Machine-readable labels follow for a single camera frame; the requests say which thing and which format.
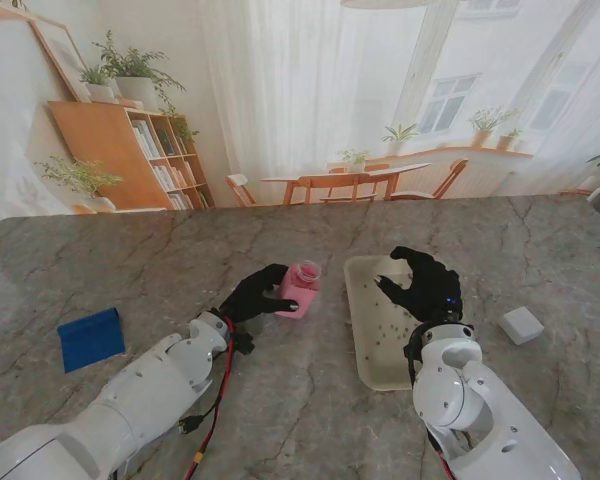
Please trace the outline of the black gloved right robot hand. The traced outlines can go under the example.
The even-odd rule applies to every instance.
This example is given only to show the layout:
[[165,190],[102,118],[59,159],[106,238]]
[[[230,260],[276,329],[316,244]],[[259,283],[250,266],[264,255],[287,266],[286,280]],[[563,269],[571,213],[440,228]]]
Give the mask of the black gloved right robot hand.
[[374,282],[389,300],[406,309],[422,323],[459,322],[463,318],[463,302],[459,275],[428,253],[405,246],[390,254],[393,260],[406,260],[412,270],[412,282],[404,289],[384,275]]

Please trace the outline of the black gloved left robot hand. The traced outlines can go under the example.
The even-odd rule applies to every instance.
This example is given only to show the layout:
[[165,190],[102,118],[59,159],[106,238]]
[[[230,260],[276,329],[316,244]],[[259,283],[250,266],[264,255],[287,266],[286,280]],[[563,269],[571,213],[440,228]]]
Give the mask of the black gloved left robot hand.
[[281,285],[287,271],[286,265],[270,264],[241,280],[220,305],[220,316],[237,324],[261,314],[296,312],[299,309],[296,301],[265,295],[266,291]]

